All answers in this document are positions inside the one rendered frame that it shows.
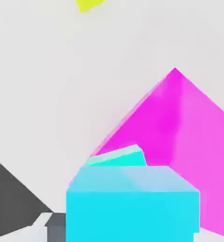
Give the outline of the small yellow cube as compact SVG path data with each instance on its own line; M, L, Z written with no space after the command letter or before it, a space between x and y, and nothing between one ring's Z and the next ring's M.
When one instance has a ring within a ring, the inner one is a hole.
M106 0L75 0L75 3L77 4L79 11L84 13L105 1Z

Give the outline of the small turquoise cube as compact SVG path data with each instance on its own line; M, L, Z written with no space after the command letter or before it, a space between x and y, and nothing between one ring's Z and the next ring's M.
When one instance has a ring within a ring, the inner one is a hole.
M88 158L84 166L146 166L143 150L132 145Z

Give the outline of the small cyan cube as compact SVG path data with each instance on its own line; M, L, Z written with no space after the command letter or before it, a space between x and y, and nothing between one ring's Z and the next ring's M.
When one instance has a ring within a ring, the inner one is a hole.
M66 193L66 242L193 242L199 204L167 166L83 166Z

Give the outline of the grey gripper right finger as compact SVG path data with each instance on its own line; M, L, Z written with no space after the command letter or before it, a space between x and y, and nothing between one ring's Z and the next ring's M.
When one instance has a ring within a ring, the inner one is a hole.
M224 242L224 236L200 228L199 233L194 233L193 242Z

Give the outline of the large magenta box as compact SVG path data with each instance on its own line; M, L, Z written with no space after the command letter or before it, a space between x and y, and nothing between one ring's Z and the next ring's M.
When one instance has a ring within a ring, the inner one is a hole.
M200 193L199 229L224 236L224 112L177 69L91 155L138 145L146 166L167 166Z

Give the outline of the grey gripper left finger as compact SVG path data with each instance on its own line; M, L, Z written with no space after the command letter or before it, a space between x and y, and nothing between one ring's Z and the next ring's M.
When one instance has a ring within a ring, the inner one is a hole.
M66 214L41 213L31 226L0 236L0 242L66 242Z

